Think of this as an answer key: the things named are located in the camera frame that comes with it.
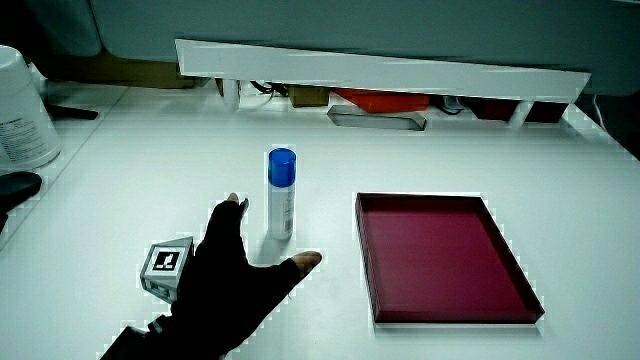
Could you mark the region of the person's left hand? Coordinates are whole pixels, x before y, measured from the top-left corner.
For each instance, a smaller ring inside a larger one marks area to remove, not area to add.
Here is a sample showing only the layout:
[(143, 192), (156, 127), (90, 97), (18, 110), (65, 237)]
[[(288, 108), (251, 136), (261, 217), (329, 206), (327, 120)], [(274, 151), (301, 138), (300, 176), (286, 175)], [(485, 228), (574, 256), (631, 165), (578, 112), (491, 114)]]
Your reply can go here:
[(154, 321), (142, 359), (219, 359), (239, 347), (321, 260), (317, 251), (277, 265), (249, 263), (235, 193), (216, 205), (182, 274), (171, 315)]

